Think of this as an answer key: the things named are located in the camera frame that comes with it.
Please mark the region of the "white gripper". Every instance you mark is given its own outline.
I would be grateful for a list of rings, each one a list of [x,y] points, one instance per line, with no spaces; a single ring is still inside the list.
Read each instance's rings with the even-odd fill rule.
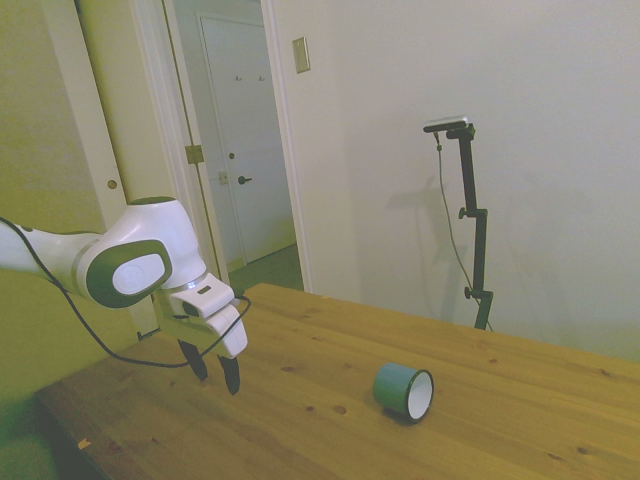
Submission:
[[[219,355],[231,395],[236,395],[241,386],[239,361],[235,357],[248,345],[238,307],[239,301],[232,293],[158,294],[160,328],[180,340],[185,360],[200,381],[208,378],[208,369],[198,348],[205,350],[212,346]]]

